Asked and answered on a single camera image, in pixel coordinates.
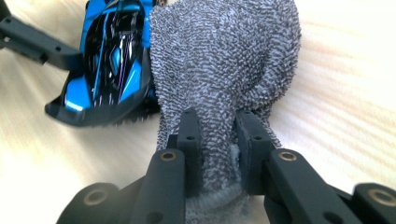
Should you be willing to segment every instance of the towel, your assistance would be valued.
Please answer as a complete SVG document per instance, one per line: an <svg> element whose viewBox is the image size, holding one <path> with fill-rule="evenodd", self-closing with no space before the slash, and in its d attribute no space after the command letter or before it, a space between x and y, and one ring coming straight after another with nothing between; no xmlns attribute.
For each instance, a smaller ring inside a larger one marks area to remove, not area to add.
<svg viewBox="0 0 396 224"><path fill-rule="evenodd" d="M157 150L193 107L202 135L204 185L186 201L187 223L240 223L248 196L240 187L233 122L255 113L273 139L272 104L290 87L301 29L292 0L179 0L150 13L151 69L161 107Z"/></svg>

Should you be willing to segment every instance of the light wood surface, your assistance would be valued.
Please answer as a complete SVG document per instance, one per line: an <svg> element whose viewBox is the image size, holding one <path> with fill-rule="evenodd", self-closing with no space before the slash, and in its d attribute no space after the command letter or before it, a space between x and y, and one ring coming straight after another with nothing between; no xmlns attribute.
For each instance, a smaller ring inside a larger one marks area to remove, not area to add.
<svg viewBox="0 0 396 224"><path fill-rule="evenodd" d="M6 1L11 12L77 48L83 0ZM271 125L331 185L396 189L396 4L296 0L303 29L297 75ZM54 223L82 188L120 188L142 176L158 116L118 127L76 129L44 114L67 72L0 50L0 223ZM262 197L250 223L268 223Z"/></svg>

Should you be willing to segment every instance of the folded towel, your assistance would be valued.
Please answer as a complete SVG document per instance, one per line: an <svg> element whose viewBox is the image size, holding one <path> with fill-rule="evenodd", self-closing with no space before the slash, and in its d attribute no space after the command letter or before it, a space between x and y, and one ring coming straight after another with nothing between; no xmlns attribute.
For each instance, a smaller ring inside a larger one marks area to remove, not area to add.
<svg viewBox="0 0 396 224"><path fill-rule="evenodd" d="M233 121L253 111L268 123L290 86L300 48L292 0L180 0L150 15L151 60L161 106L158 150L194 107L202 132L204 186L187 200L187 223L232 223L248 210L239 185Z"/></svg>

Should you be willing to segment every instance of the wooden table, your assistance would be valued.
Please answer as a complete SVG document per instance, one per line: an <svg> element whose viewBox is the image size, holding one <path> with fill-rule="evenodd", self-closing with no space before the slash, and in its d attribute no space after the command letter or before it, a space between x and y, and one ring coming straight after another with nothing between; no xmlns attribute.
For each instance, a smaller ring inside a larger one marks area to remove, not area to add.
<svg viewBox="0 0 396 224"><path fill-rule="evenodd" d="M77 48L83 0L6 1L17 18ZM396 3L296 0L303 29L297 74L271 125L331 185L396 189ZM77 129L44 114L66 71L0 50L0 223L54 223L82 188L142 176L158 116ZM250 223L268 223L262 197Z"/></svg>

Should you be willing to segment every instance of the gray towel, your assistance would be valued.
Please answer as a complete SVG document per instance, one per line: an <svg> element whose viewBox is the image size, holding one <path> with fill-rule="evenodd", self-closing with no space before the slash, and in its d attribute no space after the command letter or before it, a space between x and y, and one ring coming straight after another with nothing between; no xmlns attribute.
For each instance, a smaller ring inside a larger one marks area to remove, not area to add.
<svg viewBox="0 0 396 224"><path fill-rule="evenodd" d="M194 107L203 139L204 187L187 223L231 223L247 211L240 188L235 111L253 111L274 140L271 105L290 86L300 48L292 0L180 0L151 11L151 60L161 106L158 150Z"/></svg>

